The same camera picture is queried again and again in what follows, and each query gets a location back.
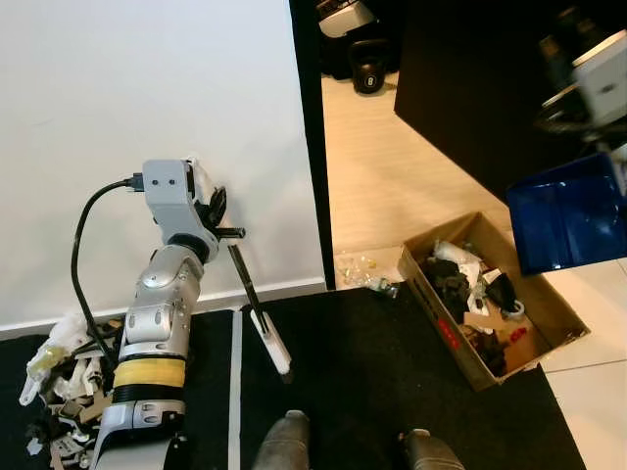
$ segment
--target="black cable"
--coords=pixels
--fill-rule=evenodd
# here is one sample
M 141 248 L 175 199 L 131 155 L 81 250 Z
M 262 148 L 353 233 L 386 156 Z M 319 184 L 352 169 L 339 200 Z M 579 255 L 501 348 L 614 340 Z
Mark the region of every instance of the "black cable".
M 80 283 L 78 282 L 78 272 L 77 272 L 77 264 L 78 264 L 78 249 L 80 248 L 80 237 L 82 236 L 82 229 L 85 226 L 85 221 L 87 220 L 87 216 L 89 215 L 89 210 L 94 205 L 96 201 L 103 195 L 108 193 L 111 190 L 116 188 L 121 188 L 125 186 L 131 185 L 131 179 L 124 179 L 122 181 L 118 181 L 116 183 L 109 184 L 104 188 L 98 190 L 94 195 L 89 198 L 87 204 L 82 210 L 80 214 L 80 219 L 78 220 L 78 225 L 76 226 L 76 232 L 74 234 L 74 244 L 72 247 L 72 262 L 71 262 L 71 272 L 72 272 L 72 285 L 74 286 L 74 291 L 76 292 L 76 296 L 78 297 L 78 302 L 80 303 L 80 307 L 82 308 L 82 313 L 85 316 L 85 320 L 87 322 L 87 331 L 94 339 L 94 341 L 98 344 L 98 347 L 102 350 L 105 358 L 109 362 L 109 365 L 113 368 L 116 367 L 116 358 L 113 352 L 109 349 L 102 335 L 98 331 L 98 326 L 96 325 L 96 321 L 94 320 L 93 315 L 91 314 L 91 310 L 89 309 L 89 305 L 87 304 L 87 300 L 85 299 L 84 294 L 82 293 L 82 289 L 80 288 Z

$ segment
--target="white wall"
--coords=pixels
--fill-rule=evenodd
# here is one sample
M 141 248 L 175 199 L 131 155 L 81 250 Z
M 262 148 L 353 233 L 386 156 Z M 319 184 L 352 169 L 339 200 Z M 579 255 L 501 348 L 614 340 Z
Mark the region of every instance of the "white wall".
M 287 0 L 0 0 L 0 330 L 78 310 L 72 237 L 87 198 L 147 159 L 196 152 L 224 184 L 258 286 L 322 279 Z M 105 196 L 79 274 L 124 308 L 159 229 Z M 225 247 L 205 296 L 240 289 Z

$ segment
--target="kettlebell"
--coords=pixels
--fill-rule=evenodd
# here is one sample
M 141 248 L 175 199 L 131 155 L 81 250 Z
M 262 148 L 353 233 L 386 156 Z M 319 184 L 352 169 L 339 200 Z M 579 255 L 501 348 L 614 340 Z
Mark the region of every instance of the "kettlebell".
M 355 91 L 366 95 L 379 91 L 385 81 L 390 41 L 388 39 L 357 41 L 351 44 L 348 54 Z

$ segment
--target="robotic hand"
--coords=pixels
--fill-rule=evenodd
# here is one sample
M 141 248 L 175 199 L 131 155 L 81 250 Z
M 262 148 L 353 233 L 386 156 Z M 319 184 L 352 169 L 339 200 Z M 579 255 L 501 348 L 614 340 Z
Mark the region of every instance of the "robotic hand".
M 246 289 L 251 317 L 278 372 L 287 377 L 291 358 L 270 318 L 261 310 L 236 239 L 243 228 L 223 226 L 224 188 L 215 188 L 195 162 L 148 161 L 132 178 L 162 230 L 137 282 L 121 340 L 113 401 L 103 413 L 91 470 L 180 467 L 185 439 L 179 435 L 191 313 L 200 294 L 203 265 L 228 250 Z

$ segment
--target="yellow tape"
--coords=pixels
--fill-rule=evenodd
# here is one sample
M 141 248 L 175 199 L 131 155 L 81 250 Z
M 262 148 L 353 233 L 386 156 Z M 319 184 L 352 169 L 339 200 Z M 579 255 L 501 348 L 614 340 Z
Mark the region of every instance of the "yellow tape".
M 139 384 L 182 387 L 184 382 L 184 360 L 169 358 L 134 359 L 118 366 L 114 387 Z

